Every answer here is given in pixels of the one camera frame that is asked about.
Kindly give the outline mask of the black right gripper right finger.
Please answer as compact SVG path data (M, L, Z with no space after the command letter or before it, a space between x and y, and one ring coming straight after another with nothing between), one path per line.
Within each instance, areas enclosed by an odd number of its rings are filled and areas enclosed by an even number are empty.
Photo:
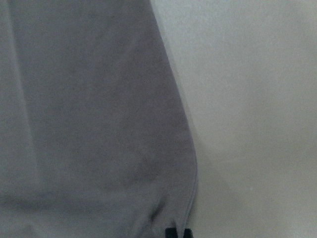
M192 232L192 230L189 229L189 228L186 228L186 229L184 230L183 238L193 238L193 232Z

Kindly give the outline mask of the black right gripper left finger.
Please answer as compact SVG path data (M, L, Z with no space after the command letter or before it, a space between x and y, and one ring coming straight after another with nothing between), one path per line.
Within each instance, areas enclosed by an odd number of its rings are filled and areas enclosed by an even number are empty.
M166 228L165 238L178 238L178 233L176 228Z

